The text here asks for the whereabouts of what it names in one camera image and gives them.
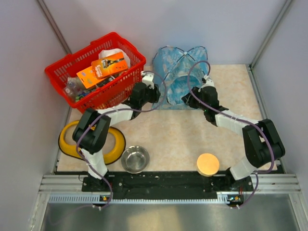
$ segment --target orange box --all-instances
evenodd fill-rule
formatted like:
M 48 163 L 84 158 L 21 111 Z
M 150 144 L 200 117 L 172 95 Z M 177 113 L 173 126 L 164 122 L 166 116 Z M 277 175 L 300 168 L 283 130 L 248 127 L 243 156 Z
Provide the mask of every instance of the orange box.
M 128 69 L 122 52 L 93 61 L 91 65 L 96 77 L 99 79 L 118 74 Z
M 95 86 L 96 84 L 102 82 L 105 79 L 105 78 L 98 79 L 92 69 L 92 66 L 89 66 L 88 68 L 79 71 L 77 73 L 77 76 L 86 89 Z

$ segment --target metal bowl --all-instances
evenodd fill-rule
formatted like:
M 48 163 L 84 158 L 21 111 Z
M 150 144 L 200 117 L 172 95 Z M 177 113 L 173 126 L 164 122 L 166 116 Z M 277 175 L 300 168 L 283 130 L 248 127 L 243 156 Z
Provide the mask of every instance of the metal bowl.
M 141 173 L 149 164 L 149 153 L 141 146 L 127 148 L 121 157 L 122 167 L 129 173 Z

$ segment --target white plastic bag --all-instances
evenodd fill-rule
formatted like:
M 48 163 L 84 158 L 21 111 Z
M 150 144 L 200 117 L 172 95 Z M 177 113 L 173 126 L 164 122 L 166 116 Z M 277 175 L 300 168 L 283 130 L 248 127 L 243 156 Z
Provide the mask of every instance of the white plastic bag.
M 98 58 L 102 59 L 102 58 L 108 57 L 110 55 L 119 53 L 119 52 L 123 53 L 124 59 L 127 63 L 127 66 L 128 66 L 128 68 L 130 68 L 130 58 L 128 57 L 128 55 L 124 51 L 122 51 L 119 48 L 115 48 L 115 49 L 111 49 L 111 50 L 102 50 L 101 53 L 99 53 Z

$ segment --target red basket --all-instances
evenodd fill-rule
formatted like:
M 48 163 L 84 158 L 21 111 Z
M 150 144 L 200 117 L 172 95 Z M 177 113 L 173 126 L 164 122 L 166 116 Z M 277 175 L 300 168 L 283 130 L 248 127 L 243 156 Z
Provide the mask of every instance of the red basket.
M 98 54 L 102 50 L 114 48 L 122 49 L 129 56 L 131 68 L 78 102 L 72 102 L 63 91 L 67 78 L 76 77 L 77 72 L 91 66 L 91 62 L 98 59 Z M 83 113 L 87 108 L 104 109 L 124 101 L 131 94 L 134 84 L 141 82 L 141 71 L 145 63 L 145 57 L 130 42 L 112 32 L 92 41 L 89 46 L 75 54 L 68 54 L 63 59 L 46 67 L 45 73 L 53 87 L 65 98 L 69 105 Z

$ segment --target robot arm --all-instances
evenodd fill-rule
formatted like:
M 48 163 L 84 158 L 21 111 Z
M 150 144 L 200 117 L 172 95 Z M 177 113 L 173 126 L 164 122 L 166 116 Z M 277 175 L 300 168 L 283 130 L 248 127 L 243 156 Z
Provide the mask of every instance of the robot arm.
M 154 75 L 151 73 L 142 74 L 142 82 L 136 83 L 130 97 L 121 104 L 107 109 L 87 109 L 82 115 L 73 133 L 73 140 L 78 141 L 89 125 L 101 114 L 114 111 L 102 116 L 96 123 L 95 128 L 89 130 L 80 143 L 80 148 L 89 164 L 100 175 L 104 176 L 108 169 L 104 163 L 102 148 L 105 144 L 109 127 L 121 121 L 132 120 L 140 112 L 125 109 L 141 110 L 146 103 L 157 103 L 160 97 L 158 86 L 153 83 Z M 91 176 L 101 179 L 90 167 L 88 172 Z
M 270 151 L 265 142 L 261 139 L 260 134 L 256 128 L 246 123 L 240 122 L 237 119 L 249 121 L 263 130 L 266 138 L 269 140 L 275 160 L 284 156 L 284 146 L 271 120 L 264 119 L 257 121 L 245 118 L 241 115 L 236 115 L 228 108 L 219 105 L 218 94 L 216 88 L 214 87 L 213 80 L 211 80 L 209 76 L 205 76 L 203 78 L 203 82 L 205 84 L 201 88 L 194 87 L 192 89 L 193 93 L 204 103 L 217 109 L 218 111 L 223 112 L 224 114 L 230 115 L 230 117 L 208 109 L 199 103 L 190 93 L 185 95 L 182 100 L 192 108 L 202 109 L 208 122 L 217 127 L 229 129 L 243 137 L 245 157 L 243 157 L 239 163 L 227 170 L 232 176 L 233 180 L 243 179 L 249 176 L 257 168 L 271 161 Z

